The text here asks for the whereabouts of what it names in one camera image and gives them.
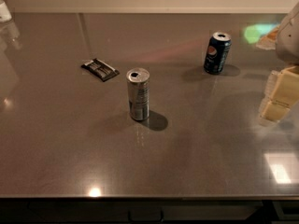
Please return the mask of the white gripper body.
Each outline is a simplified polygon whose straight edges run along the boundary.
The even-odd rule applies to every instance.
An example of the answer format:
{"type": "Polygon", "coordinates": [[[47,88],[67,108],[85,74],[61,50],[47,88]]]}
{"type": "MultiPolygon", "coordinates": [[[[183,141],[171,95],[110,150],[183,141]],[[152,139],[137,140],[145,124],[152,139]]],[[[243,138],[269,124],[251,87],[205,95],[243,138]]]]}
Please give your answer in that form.
{"type": "Polygon", "coordinates": [[[278,28],[276,53],[285,63],[299,63],[299,2],[278,28]]]}

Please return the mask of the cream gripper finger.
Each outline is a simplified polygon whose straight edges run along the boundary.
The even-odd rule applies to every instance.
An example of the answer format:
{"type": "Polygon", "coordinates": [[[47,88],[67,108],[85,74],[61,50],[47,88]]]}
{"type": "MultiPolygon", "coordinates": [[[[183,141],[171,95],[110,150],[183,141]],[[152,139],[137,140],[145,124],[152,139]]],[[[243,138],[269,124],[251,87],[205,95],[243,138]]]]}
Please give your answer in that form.
{"type": "Polygon", "coordinates": [[[273,70],[264,90],[272,102],[291,107],[299,101],[299,67],[289,66],[281,71],[273,70]]]}
{"type": "Polygon", "coordinates": [[[289,111],[290,109],[287,106],[273,103],[270,99],[263,98],[259,108],[259,116],[262,119],[278,122],[283,119],[289,111]]]}

